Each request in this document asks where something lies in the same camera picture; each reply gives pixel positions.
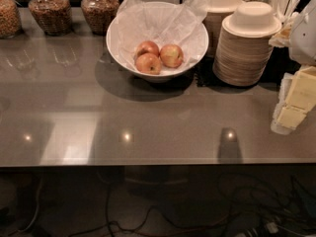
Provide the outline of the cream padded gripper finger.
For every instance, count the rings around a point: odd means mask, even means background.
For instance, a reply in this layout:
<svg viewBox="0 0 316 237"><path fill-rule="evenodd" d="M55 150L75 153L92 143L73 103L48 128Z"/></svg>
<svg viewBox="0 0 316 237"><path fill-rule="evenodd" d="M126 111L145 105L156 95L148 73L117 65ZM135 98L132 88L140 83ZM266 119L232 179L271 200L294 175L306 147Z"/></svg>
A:
<svg viewBox="0 0 316 237"><path fill-rule="evenodd" d="M305 120L307 113L292 106L279 106L276 110L276 123L284 128L296 130Z"/></svg>
<svg viewBox="0 0 316 237"><path fill-rule="evenodd" d="M316 106L316 67L302 66L292 77L285 98L288 110L307 114Z"/></svg>

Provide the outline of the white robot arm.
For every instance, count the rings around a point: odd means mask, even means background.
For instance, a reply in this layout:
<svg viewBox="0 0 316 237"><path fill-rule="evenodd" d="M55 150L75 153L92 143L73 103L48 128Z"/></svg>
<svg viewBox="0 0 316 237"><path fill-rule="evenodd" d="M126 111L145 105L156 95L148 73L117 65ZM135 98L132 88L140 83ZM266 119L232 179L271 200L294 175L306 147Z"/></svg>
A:
<svg viewBox="0 0 316 237"><path fill-rule="evenodd" d="M316 106L316 0L310 0L293 22L289 57L301 67L281 80L271 124L279 134L296 130Z"/></svg>

